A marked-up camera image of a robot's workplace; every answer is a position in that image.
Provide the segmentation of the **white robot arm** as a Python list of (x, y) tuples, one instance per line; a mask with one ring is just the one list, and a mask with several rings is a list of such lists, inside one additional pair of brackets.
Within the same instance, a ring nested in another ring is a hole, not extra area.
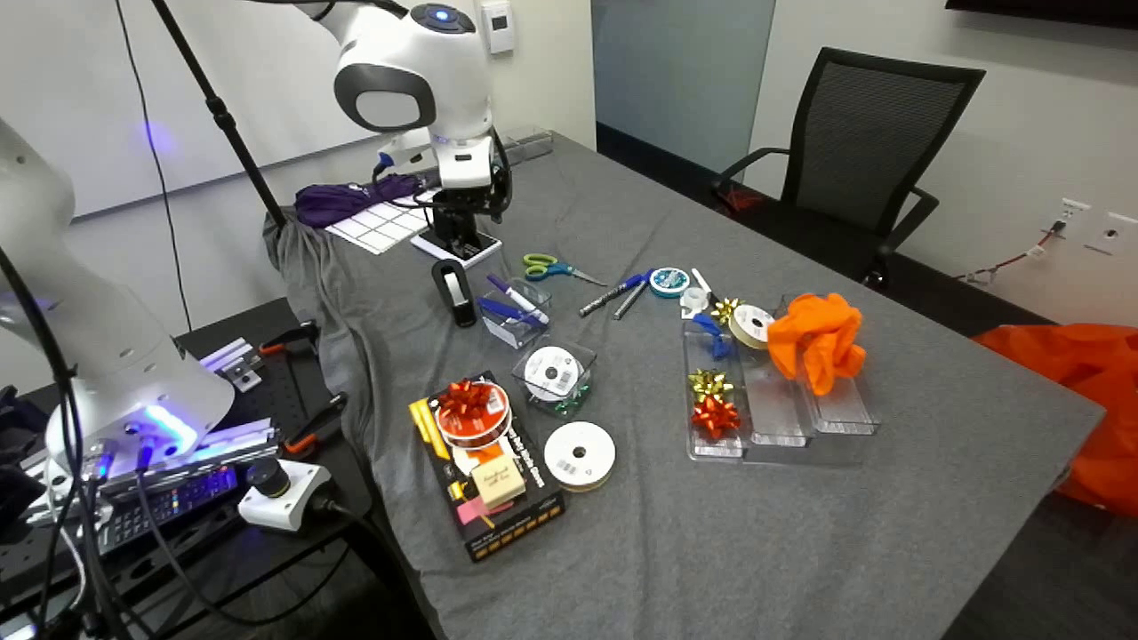
[(423, 132), (437, 160), (425, 240), (446, 254), (482, 246), (475, 217), (497, 220), (512, 170), (490, 120), (486, 49), (451, 5), (259, 0), (303, 10), (337, 43), (329, 78), (349, 120), (365, 132)]

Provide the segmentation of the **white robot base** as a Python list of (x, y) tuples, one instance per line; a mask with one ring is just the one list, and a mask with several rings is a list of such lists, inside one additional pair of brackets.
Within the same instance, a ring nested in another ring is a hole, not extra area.
[(174, 462), (227, 418), (235, 388), (180, 356), (168, 329), (122, 286), (88, 270), (65, 243), (69, 183), (0, 120), (0, 249), (32, 290), (74, 386), (74, 414), (58, 409), (46, 453), (81, 434), (85, 467), (124, 478), (150, 453)]

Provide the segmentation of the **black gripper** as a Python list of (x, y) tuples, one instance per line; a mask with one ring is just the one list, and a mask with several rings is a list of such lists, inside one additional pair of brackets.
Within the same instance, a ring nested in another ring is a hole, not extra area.
[(512, 203), (512, 168), (494, 132), (437, 147), (437, 191), (430, 198), (430, 230), (445, 243), (473, 243), (475, 220), (500, 215)]

